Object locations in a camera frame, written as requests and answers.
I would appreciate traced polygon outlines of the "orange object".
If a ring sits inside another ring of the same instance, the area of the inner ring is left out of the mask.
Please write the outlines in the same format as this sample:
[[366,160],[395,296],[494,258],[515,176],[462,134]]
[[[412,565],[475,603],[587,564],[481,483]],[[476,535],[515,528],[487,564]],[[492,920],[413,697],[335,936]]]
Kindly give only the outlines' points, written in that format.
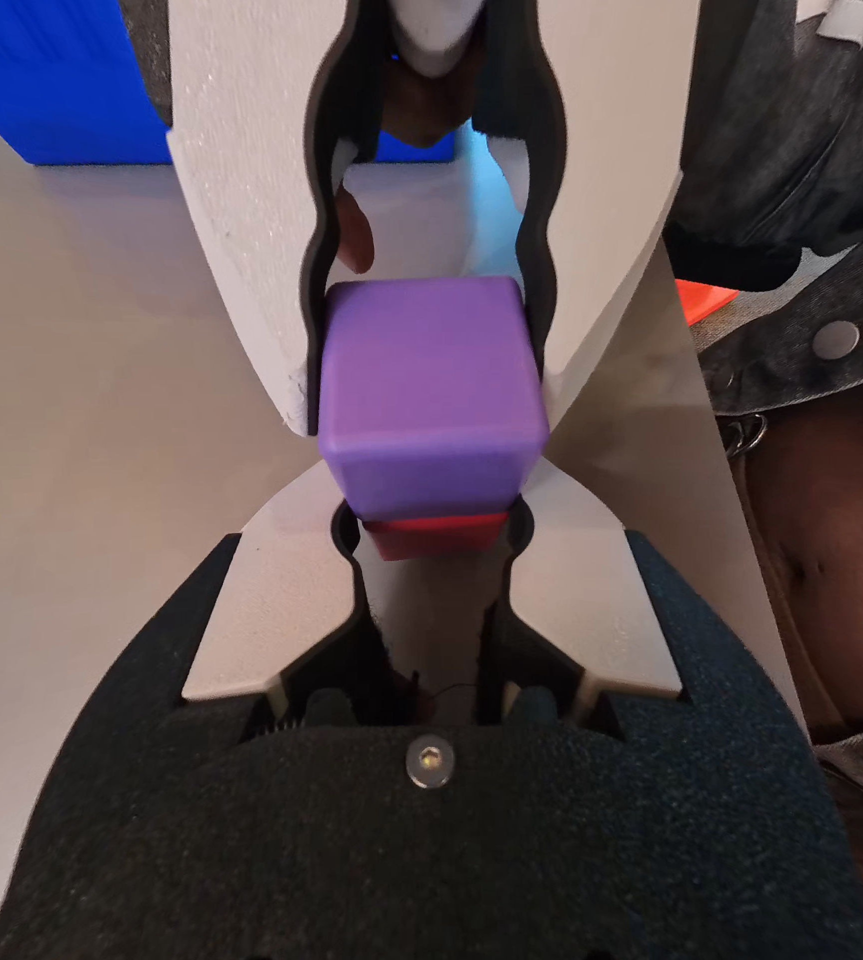
[[677,279],[676,290],[688,327],[732,303],[740,291],[722,286]]

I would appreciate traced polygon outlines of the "blue box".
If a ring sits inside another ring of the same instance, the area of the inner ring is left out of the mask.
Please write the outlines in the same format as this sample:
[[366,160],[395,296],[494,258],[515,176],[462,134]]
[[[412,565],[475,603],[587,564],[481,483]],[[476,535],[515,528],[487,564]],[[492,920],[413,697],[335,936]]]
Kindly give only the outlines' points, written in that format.
[[[170,2],[0,2],[0,137],[34,166],[165,166],[173,159]],[[382,130],[383,80],[400,59],[390,2],[358,2],[352,39],[313,124],[318,165],[382,156],[438,159]]]

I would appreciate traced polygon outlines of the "red magnetic cube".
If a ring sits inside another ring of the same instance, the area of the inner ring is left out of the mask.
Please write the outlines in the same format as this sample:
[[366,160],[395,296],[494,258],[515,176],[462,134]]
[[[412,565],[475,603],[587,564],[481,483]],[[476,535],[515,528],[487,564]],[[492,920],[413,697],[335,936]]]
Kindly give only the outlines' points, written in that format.
[[454,516],[363,521],[361,525],[386,562],[480,554],[503,532],[508,510]]

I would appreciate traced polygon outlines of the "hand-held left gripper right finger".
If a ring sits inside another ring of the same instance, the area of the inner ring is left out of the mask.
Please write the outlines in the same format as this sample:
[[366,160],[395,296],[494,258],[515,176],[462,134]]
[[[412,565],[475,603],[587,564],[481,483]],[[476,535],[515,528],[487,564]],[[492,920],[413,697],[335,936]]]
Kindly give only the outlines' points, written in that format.
[[565,712],[591,713],[604,691],[678,698],[678,668],[622,522],[545,458],[522,498],[533,532],[511,562],[510,610],[565,657]]

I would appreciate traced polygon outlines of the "dark grey denim jacket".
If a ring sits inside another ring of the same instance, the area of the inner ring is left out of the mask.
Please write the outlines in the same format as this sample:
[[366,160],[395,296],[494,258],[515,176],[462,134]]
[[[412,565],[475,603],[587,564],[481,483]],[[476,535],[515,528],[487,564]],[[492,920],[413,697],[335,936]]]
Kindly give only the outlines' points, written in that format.
[[[863,385],[863,2],[702,2],[681,169],[675,277],[739,291],[698,350],[731,464]],[[863,879],[863,733],[809,737]]]

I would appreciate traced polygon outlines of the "person's right hand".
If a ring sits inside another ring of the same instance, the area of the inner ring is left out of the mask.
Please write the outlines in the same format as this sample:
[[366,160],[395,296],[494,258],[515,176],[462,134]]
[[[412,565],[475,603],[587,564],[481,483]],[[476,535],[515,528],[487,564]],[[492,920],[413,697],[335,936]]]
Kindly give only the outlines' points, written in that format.
[[[382,81],[381,129],[408,146],[434,146],[471,116],[475,79],[483,60],[481,46],[470,43],[458,63],[437,78],[419,74],[401,58],[388,60]],[[362,275],[375,258],[370,224],[343,185],[336,189],[334,205],[340,227],[337,258]]]

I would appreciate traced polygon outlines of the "person's brown clothing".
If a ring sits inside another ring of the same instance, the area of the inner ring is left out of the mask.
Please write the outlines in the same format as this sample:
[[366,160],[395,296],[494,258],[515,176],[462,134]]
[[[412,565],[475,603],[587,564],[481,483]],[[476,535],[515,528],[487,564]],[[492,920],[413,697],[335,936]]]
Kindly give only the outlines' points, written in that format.
[[863,734],[863,385],[764,415],[731,472],[806,727]]

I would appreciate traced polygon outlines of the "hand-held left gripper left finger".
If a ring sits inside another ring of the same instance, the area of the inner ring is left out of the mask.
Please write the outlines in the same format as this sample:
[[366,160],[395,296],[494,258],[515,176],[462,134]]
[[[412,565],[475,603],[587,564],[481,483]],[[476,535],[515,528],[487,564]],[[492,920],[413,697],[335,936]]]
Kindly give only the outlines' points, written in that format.
[[298,713],[298,669],[356,612],[361,528],[324,461],[275,493],[245,524],[182,697],[263,694]]

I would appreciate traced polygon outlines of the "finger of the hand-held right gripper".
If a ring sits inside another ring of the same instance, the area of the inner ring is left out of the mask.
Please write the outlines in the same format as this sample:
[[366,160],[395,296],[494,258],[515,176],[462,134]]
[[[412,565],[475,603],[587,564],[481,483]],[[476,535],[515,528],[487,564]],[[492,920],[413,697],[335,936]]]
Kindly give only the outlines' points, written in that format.
[[515,255],[546,407],[603,357],[678,190],[697,1],[485,3],[473,128],[521,141]]
[[310,257],[325,239],[334,146],[313,145],[359,2],[168,3],[168,148],[234,332],[293,433],[311,436]]

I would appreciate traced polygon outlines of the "purple magnetic cube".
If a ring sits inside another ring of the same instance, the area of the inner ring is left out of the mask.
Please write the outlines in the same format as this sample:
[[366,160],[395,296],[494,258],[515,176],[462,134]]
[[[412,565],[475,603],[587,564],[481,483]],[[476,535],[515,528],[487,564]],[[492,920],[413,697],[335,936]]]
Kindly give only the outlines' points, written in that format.
[[503,513],[550,435],[509,275],[337,283],[318,447],[364,522]]

